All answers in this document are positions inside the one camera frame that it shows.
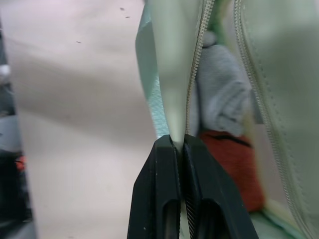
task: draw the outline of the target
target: black object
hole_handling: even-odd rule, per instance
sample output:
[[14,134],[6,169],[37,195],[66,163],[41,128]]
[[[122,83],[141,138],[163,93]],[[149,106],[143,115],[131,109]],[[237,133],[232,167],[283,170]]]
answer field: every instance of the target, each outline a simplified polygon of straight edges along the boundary
[[165,135],[155,141],[133,189],[128,239],[178,239],[185,198],[192,239],[257,239],[233,180],[198,138],[184,154]]
[[23,221],[28,212],[20,185],[20,175],[14,157],[0,160],[0,222]]

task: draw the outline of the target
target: white table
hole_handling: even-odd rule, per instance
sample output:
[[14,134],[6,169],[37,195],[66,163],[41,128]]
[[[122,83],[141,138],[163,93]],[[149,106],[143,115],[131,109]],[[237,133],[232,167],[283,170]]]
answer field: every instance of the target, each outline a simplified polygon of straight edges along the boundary
[[39,239],[126,237],[156,138],[135,57],[143,4],[0,1]]

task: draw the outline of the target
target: gray sock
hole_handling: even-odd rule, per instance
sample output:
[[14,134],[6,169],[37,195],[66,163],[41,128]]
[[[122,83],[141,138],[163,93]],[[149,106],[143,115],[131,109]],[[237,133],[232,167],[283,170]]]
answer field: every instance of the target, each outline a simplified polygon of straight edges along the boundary
[[250,87],[235,57],[223,45],[203,48],[196,80],[202,126],[240,136]]
[[210,47],[217,43],[217,38],[212,31],[206,31],[203,37],[203,48]]

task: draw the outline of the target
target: light green fabric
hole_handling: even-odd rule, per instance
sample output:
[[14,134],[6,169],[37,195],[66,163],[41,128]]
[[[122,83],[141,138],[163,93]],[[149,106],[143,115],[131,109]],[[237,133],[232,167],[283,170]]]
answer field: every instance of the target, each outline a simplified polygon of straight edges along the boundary
[[304,235],[264,209],[250,215],[259,239],[306,239]]
[[319,15],[314,0],[241,0],[260,107],[296,222],[319,235]]
[[160,138],[169,134],[169,131],[160,94],[153,27],[148,3],[144,6],[135,47],[144,95],[151,111],[157,137]]

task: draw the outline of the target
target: gray fabric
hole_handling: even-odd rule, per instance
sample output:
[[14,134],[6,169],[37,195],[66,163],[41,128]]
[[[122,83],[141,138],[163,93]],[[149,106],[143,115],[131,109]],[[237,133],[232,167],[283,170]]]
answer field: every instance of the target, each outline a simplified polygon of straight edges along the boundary
[[196,80],[202,126],[240,136],[250,87],[235,57],[222,45],[203,48]]
[[34,222],[29,222],[22,227],[13,230],[4,239],[36,239]]
[[0,149],[7,152],[21,152],[17,116],[0,119]]
[[10,85],[0,86],[0,118],[15,114],[13,92]]
[[205,32],[203,37],[203,48],[207,48],[216,44],[216,41],[217,41],[217,38],[214,32],[212,31]]
[[3,65],[3,64],[7,64],[7,60],[6,60],[5,51],[4,51],[3,38],[1,36],[1,31],[0,31],[0,65]]
[[10,77],[10,66],[7,64],[0,65],[0,84],[8,84],[9,83],[9,77]]

